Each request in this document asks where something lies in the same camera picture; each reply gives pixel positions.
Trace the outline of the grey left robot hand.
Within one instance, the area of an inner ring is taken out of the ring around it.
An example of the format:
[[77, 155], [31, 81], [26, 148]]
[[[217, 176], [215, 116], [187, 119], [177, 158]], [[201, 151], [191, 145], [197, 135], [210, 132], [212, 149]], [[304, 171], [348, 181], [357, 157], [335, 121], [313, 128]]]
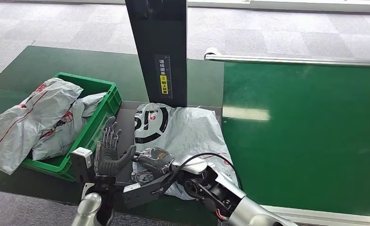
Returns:
[[121, 129], [117, 124], [116, 117], [111, 116], [102, 129], [94, 157], [94, 171], [99, 176], [117, 176], [135, 156], [135, 145], [131, 145], [123, 154], [119, 154], [117, 144]]

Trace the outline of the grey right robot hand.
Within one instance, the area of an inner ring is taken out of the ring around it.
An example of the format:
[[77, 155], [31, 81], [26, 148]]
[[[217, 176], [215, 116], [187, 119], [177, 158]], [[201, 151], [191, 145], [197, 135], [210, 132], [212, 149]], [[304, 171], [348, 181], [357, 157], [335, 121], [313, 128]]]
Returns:
[[168, 151], [154, 147], [136, 151], [133, 157], [132, 180], [147, 184], [167, 174], [175, 157]]

